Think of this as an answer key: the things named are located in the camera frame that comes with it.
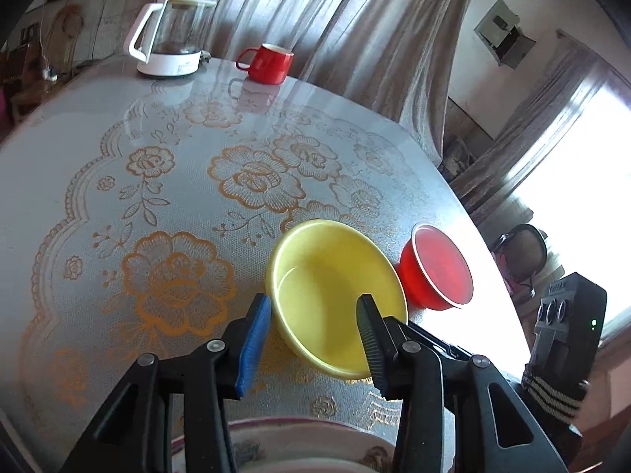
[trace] glass kettle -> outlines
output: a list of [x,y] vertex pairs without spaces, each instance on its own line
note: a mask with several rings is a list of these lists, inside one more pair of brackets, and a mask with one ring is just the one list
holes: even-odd
[[210,0],[158,0],[145,5],[127,34],[125,53],[138,59],[138,71],[144,74],[182,76],[197,71],[216,5]]

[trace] chair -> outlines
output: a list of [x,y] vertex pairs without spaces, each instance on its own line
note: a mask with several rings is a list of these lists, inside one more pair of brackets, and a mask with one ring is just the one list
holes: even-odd
[[510,296],[527,287],[527,299],[534,297],[532,278],[543,270],[548,258],[548,247],[541,231],[531,224],[516,225],[489,249]]

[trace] electrical box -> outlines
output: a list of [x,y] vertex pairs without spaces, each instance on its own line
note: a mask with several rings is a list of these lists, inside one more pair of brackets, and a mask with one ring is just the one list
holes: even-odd
[[535,44],[522,33],[518,24],[519,16],[504,0],[497,0],[474,29],[496,62],[513,69]]

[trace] red mug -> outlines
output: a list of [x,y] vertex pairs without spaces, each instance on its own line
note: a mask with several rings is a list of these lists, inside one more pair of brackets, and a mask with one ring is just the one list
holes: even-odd
[[[252,63],[242,67],[239,62],[247,52],[256,52]],[[237,69],[247,71],[248,76],[255,82],[267,85],[280,85],[285,81],[293,53],[280,46],[263,44],[258,48],[248,48],[237,59]]]

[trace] yellow bowl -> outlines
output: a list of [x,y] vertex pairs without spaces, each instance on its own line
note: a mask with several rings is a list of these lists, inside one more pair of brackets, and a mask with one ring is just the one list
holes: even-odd
[[292,228],[267,264],[267,293],[285,342],[318,370],[346,380],[370,376],[357,330],[357,298],[372,294],[383,317],[408,320],[401,282],[379,248],[340,222]]

